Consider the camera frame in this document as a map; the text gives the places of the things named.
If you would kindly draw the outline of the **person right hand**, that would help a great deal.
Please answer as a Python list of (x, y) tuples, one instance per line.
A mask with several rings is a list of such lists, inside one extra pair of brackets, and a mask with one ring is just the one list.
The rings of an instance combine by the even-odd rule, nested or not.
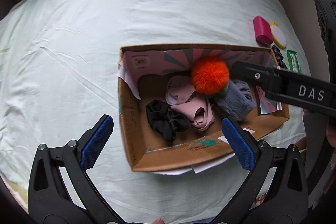
[(307, 109), (303, 112), (307, 150), (319, 149), (325, 138), (329, 145), (335, 148), (335, 117), (327, 117)]

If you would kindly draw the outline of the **person left hand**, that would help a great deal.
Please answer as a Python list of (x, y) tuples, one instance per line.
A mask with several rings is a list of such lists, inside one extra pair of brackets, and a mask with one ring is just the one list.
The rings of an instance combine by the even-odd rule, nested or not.
[(153, 221), (151, 224), (165, 224), (165, 222), (161, 218), (159, 218)]

